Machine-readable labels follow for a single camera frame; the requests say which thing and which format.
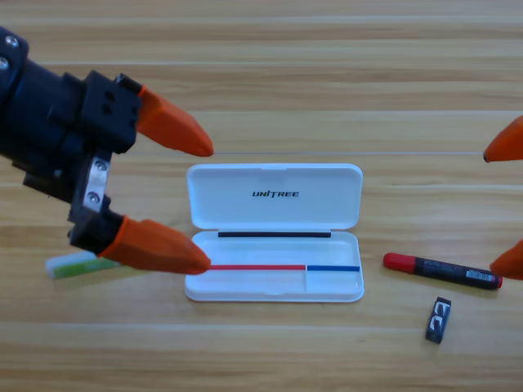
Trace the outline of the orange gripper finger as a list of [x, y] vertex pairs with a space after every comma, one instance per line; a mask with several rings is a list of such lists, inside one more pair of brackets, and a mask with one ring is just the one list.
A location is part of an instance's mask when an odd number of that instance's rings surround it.
[[514, 119], [489, 143], [483, 153], [487, 163], [520, 161], [523, 157], [523, 120]]
[[138, 96], [141, 99], [136, 126], [139, 133], [168, 149], [198, 157], [214, 154], [211, 138], [192, 115], [146, 86]]
[[523, 240], [504, 252], [489, 266], [490, 270], [503, 278], [523, 279]]
[[208, 256], [183, 233], [153, 220], [137, 221], [128, 216], [98, 256], [137, 270], [173, 274], [202, 274], [211, 266]]

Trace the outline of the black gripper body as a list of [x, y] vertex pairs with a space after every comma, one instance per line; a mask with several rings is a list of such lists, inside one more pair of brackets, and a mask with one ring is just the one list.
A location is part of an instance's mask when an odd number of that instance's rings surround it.
[[1, 90], [1, 155], [25, 172], [25, 186], [70, 205], [70, 244], [100, 254], [123, 217], [92, 170], [134, 145], [141, 85], [124, 74], [59, 76], [31, 60], [16, 71]]

